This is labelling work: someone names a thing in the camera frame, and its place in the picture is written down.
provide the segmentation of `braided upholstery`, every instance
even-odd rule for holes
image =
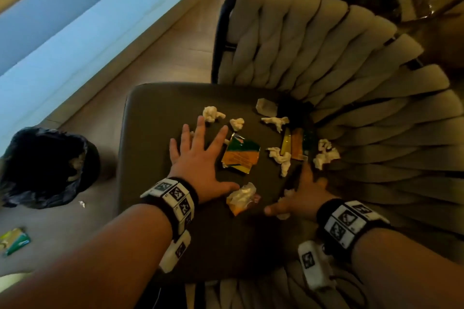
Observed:
[[[329,185],[463,262],[463,105],[423,48],[390,21],[340,0],[236,0],[220,84],[275,88],[315,107],[341,160]]]

